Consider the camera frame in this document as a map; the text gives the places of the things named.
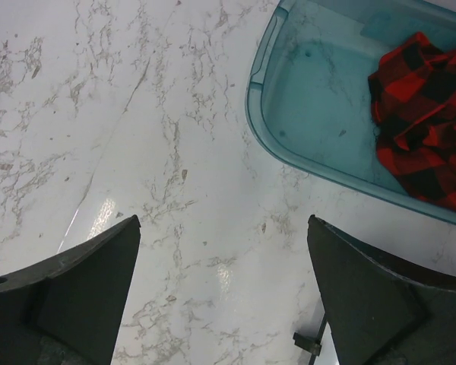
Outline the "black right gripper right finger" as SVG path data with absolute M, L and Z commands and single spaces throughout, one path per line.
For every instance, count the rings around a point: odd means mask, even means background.
M 456 364 L 456 277 L 364 243 L 321 218 L 307 243 L 341 364 Z

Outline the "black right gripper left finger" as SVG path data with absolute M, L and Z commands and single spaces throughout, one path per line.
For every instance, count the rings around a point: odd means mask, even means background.
M 109 364 L 141 241 L 133 215 L 0 275 L 0 364 Z

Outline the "red black plaid shirt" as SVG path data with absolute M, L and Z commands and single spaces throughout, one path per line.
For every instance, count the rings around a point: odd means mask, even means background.
M 408 195 L 456 211 L 456 49 L 415 33 L 368 82 L 381 165 Z

